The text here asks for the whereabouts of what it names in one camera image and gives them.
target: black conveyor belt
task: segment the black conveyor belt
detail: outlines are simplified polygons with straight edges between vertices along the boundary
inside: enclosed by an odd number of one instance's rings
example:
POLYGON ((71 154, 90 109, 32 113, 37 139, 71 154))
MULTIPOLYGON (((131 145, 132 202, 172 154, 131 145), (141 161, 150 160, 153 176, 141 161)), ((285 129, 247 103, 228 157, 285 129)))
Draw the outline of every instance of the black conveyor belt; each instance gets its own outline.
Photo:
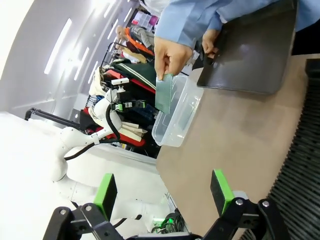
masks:
MULTIPOLYGON (((308 87, 290 150, 268 194, 292 240, 320 239, 320 59, 308 59, 308 87)), ((246 231, 241 240, 252 240, 246 231)))

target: plastic bin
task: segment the plastic bin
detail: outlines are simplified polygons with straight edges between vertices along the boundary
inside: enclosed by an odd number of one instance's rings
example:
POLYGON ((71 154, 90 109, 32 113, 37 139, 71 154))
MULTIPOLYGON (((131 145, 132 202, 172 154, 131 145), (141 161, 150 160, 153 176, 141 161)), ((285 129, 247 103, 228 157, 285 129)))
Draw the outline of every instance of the plastic bin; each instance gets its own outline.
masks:
POLYGON ((160 111, 152 129, 152 137, 159 146, 181 146, 203 93, 203 88, 187 76, 173 78, 170 113, 160 111))

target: black pants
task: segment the black pants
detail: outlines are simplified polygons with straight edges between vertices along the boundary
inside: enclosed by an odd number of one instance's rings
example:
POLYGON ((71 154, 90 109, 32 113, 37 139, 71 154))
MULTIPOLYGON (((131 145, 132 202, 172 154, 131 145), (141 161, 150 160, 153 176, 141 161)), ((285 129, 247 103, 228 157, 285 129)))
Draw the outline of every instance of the black pants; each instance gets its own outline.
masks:
POLYGON ((295 34, 292 55, 303 54, 320 54, 320 19, 295 34))

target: table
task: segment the table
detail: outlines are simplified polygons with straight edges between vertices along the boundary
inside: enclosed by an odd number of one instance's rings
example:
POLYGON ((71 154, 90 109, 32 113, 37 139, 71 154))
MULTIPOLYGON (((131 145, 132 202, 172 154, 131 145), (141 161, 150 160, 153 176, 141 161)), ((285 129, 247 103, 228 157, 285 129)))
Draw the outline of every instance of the table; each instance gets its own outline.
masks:
MULTIPOLYGON (((182 146, 161 148, 157 170, 190 231, 203 236, 219 217, 210 191, 213 169, 222 169, 231 188, 252 202, 268 194, 299 122, 310 58, 320 54, 289 58, 275 95, 204 89, 182 146)), ((201 71, 190 78, 197 81, 201 71)))

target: ceiling light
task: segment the ceiling light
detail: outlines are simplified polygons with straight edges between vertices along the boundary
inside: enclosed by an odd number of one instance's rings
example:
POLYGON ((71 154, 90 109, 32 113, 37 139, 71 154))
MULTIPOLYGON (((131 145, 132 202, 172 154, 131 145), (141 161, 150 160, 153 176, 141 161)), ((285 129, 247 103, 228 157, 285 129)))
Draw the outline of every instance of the ceiling light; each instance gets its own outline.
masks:
POLYGON ((108 35, 108 38, 107 38, 108 40, 111 37, 113 31, 115 30, 115 27, 117 26, 117 23, 118 23, 118 19, 115 20, 115 23, 113 24, 113 27, 111 28, 111 31, 109 32, 109 35, 108 35))
POLYGON ((83 56, 82 56, 81 62, 80 62, 79 67, 78 67, 78 70, 77 70, 76 73, 75 73, 75 76, 74 76, 74 79, 73 79, 73 80, 75 80, 75 81, 77 80, 77 78, 78 78, 78 76, 79 76, 80 70, 81 70, 82 65, 84 64, 84 62, 85 62, 85 60, 86 60, 86 57, 87 57, 87 55, 88 55, 88 52, 89 52, 89 48, 87 47, 86 50, 85 50, 85 52, 84 52, 84 54, 83 54, 83 56))
POLYGON ((98 61, 95 62, 95 65, 94 65, 94 67, 93 67, 93 69, 92 69, 92 72, 91 72, 91 75, 90 75, 90 77, 89 77, 88 84, 90 84, 91 79, 92 79, 92 77, 94 76, 94 73, 95 73, 95 71, 96 71, 97 66, 98 66, 98 61))
POLYGON ((114 38, 114 40, 109 48, 109 51, 114 47, 116 40, 117 40, 117 37, 114 38))
POLYGON ((108 13, 110 12, 112 6, 114 5, 115 0, 110 0, 110 5, 108 6, 108 8, 106 9, 105 13, 104 13, 104 18, 106 18, 106 16, 108 15, 108 13))
POLYGON ((125 19, 124 19, 124 23, 127 21, 127 19, 128 19, 128 17, 129 17, 129 14, 131 13, 131 11, 132 11, 132 8, 130 8, 130 10, 128 11, 128 13, 126 14, 126 16, 125 16, 125 19))
POLYGON ((54 64, 56 56, 57 56, 57 54, 59 52, 59 49, 60 49, 60 47, 61 47, 61 45, 62 45, 62 43, 63 43, 63 41, 64 41, 68 31, 69 31, 69 29, 70 29, 71 24, 72 24, 72 21, 71 21, 70 18, 68 18, 68 20, 66 21, 66 23, 65 23, 65 25, 64 25, 64 27, 63 27, 63 29, 62 29, 59 37, 58 37, 58 40, 56 41, 56 43, 54 45, 54 48, 53 48, 53 50, 51 52, 49 60, 48 60, 48 62, 46 64, 46 67, 44 69, 44 74, 49 74, 50 73, 52 65, 54 64))

